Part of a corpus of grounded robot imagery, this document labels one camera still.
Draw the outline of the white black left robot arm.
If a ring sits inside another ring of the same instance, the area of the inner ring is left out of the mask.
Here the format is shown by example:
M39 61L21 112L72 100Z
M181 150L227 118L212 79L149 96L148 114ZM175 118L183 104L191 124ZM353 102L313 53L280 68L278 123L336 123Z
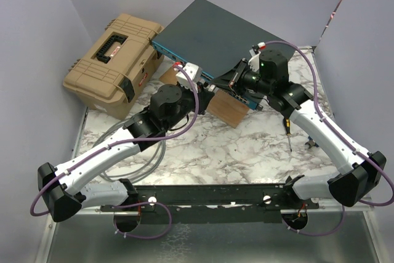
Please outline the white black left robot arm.
M123 159L166 140L166 132L189 113L204 113L215 94L202 84L198 84L196 90L165 84L151 96L149 106L133 115L101 144L66 163L41 165L38 189L54 222L65 221L83 208L132 209L137 199L130 181L91 184L91 180Z

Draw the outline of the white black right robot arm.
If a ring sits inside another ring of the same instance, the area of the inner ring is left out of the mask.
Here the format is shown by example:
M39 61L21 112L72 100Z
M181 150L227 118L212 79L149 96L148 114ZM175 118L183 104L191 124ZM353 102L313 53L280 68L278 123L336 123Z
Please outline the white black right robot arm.
M266 96L269 106L304 130L334 163L337 172L296 177L283 192L284 204L297 208L312 198L333 198L352 207L376 187L387 162L380 151L371 153L346 135L302 85L289 80L288 59L279 51L256 50L230 71L211 81L235 96Z

